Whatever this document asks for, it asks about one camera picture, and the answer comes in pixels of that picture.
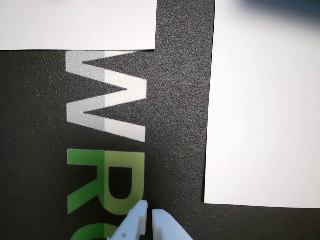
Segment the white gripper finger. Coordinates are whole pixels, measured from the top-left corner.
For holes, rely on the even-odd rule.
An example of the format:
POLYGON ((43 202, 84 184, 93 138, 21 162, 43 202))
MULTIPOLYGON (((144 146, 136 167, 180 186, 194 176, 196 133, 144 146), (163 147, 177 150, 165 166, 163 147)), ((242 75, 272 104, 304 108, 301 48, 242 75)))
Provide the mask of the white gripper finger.
POLYGON ((154 240, 192 240, 175 218, 163 209, 152 211, 152 231, 154 240))
POLYGON ((109 240, 139 240, 146 234, 148 202, 140 200, 109 240))

